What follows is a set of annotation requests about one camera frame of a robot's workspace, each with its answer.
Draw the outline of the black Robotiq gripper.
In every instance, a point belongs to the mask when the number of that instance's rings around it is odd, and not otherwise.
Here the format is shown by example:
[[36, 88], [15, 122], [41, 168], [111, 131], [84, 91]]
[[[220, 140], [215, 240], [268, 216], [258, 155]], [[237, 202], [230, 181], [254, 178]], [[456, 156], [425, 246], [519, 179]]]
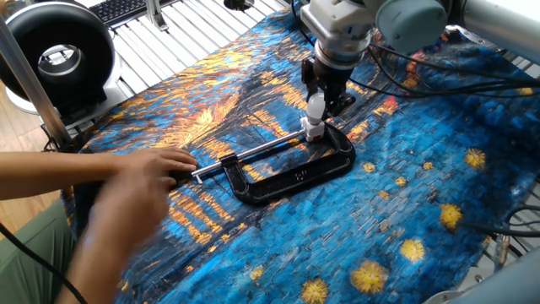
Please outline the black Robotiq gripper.
[[349, 94], [345, 88], [352, 72], [352, 69], [329, 67], [317, 57], [306, 58], [304, 71], [301, 75], [301, 80], [307, 90], [305, 101], [308, 102], [318, 90], [322, 90], [325, 101], [325, 116], [338, 116], [356, 101], [356, 98]]

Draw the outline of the person's left hand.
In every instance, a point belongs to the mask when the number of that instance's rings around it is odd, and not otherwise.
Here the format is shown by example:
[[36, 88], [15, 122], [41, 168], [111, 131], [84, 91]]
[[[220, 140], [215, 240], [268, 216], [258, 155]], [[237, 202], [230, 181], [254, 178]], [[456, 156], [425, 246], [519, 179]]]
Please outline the person's left hand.
[[193, 172], [198, 167], [192, 154], [175, 147], [141, 149], [125, 155], [113, 155], [111, 162], [115, 173], [135, 170], [158, 173], [160, 180], [166, 182], [170, 190], [177, 187], [179, 175]]

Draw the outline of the person's right hand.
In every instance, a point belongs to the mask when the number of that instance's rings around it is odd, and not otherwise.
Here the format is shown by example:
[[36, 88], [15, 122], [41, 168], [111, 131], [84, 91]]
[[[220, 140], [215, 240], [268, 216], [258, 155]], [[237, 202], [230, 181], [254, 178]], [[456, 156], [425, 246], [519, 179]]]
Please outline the person's right hand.
[[107, 182], [89, 217], [84, 245], [132, 252], [165, 218], [170, 181], [169, 177], [128, 174]]

